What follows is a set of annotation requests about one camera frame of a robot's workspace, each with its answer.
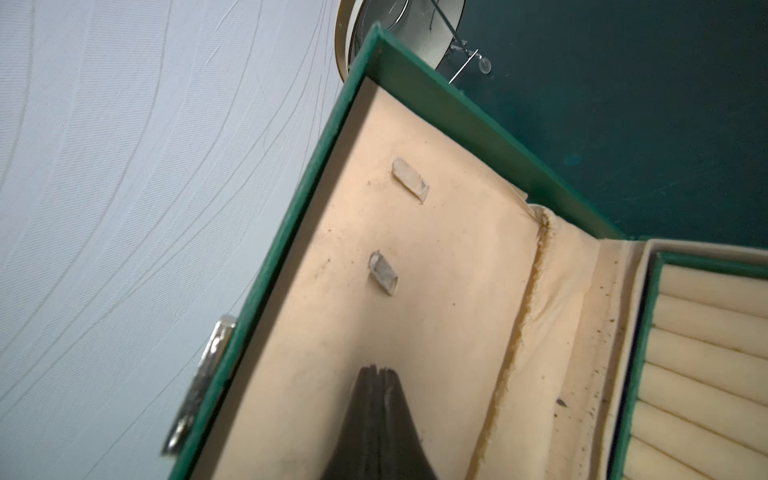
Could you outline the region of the green jewelry box beige lining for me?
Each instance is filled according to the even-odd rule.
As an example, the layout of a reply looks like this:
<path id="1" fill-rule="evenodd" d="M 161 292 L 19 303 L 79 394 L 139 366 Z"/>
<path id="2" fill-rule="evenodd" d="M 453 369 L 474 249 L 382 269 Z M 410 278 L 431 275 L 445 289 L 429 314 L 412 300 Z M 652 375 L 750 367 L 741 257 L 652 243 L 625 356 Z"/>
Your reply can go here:
<path id="1" fill-rule="evenodd" d="M 625 235 L 374 26 L 171 477 L 321 479 L 370 365 L 436 479 L 763 479 L 767 244 Z"/>

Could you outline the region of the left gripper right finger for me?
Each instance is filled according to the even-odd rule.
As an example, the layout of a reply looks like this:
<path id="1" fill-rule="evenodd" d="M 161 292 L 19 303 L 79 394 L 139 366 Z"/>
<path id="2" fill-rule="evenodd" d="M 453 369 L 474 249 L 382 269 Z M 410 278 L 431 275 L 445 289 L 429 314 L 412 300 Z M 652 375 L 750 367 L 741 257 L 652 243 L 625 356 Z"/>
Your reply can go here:
<path id="1" fill-rule="evenodd" d="M 412 418 L 398 374 L 379 371 L 382 407 L 379 424 L 380 479 L 436 479 Z"/>

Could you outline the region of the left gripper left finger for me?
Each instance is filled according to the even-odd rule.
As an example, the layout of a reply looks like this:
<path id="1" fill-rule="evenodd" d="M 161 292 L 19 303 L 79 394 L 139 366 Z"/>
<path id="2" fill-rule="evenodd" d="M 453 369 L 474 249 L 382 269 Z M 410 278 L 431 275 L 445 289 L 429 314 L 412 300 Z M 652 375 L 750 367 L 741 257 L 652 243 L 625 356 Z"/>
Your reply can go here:
<path id="1" fill-rule="evenodd" d="M 321 479 L 379 478 L 380 382 L 375 365 L 360 369 L 334 451 Z"/>

